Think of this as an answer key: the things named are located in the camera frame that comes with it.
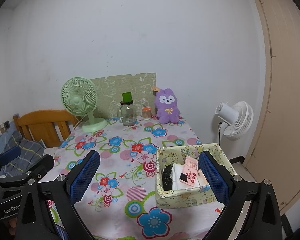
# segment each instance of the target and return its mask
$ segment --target green desk fan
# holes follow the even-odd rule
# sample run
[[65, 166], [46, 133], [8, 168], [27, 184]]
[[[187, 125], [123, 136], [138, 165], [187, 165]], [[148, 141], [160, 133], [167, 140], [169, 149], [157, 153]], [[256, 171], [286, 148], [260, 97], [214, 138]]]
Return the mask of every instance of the green desk fan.
[[97, 107], [98, 94], [95, 84], [88, 79], [74, 77], [62, 87], [61, 101], [65, 108], [75, 116], [88, 116], [84, 122], [84, 132], [96, 132], [105, 128], [108, 122], [104, 118], [94, 118], [93, 111]]

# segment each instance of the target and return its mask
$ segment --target plaid pillow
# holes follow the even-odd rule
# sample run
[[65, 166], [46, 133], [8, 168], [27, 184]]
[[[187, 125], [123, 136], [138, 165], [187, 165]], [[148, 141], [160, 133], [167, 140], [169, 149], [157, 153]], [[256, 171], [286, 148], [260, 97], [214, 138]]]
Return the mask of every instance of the plaid pillow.
[[15, 137], [13, 133], [12, 137], [7, 143], [7, 150], [16, 145], [19, 145], [21, 148], [20, 156], [6, 166], [2, 167], [0, 176], [5, 175], [6, 177], [13, 177], [21, 175], [28, 169], [29, 166], [34, 164], [43, 156], [44, 148], [39, 143], [26, 139], [19, 140], [19, 136], [16, 135]]

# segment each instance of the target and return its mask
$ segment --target pink card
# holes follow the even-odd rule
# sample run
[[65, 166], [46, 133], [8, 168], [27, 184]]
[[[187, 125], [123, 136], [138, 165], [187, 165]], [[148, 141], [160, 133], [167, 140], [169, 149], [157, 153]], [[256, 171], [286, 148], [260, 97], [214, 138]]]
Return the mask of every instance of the pink card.
[[187, 156], [185, 166], [183, 167], [180, 176], [180, 181], [193, 187], [197, 178], [197, 171], [198, 161], [190, 156]]

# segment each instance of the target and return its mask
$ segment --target fan base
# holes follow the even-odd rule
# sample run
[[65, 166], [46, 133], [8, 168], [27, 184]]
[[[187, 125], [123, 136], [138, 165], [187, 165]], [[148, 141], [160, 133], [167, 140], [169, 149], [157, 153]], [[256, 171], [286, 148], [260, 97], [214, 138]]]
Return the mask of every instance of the fan base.
[[94, 119], [94, 124], [90, 124], [89, 121], [86, 121], [82, 125], [82, 131], [84, 132], [96, 132], [103, 128], [105, 128], [108, 125], [108, 122], [104, 118], [97, 117]]

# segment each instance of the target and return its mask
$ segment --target blue gripper pad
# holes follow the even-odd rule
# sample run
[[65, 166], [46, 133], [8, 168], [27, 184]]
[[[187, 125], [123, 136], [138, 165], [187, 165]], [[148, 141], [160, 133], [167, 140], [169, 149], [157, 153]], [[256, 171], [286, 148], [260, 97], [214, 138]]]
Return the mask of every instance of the blue gripper pad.
[[199, 155], [199, 167], [206, 177], [214, 195], [219, 202], [227, 205], [229, 202], [229, 187], [218, 172], [215, 165], [218, 165], [220, 167], [222, 166], [217, 163], [210, 152], [204, 151]]
[[0, 166], [5, 166], [9, 162], [12, 162], [15, 158], [19, 157], [21, 154], [21, 148], [15, 146], [5, 153], [0, 154]]
[[70, 185], [69, 190], [69, 200], [72, 205], [79, 202], [84, 193], [86, 192], [91, 180], [97, 172], [97, 169], [100, 166], [100, 155], [96, 151], [90, 151], [87, 156], [82, 160], [78, 165], [75, 165], [72, 170], [69, 172], [68, 176], [76, 175], [75, 173], [81, 168], [78, 175], [74, 178], [73, 182]]

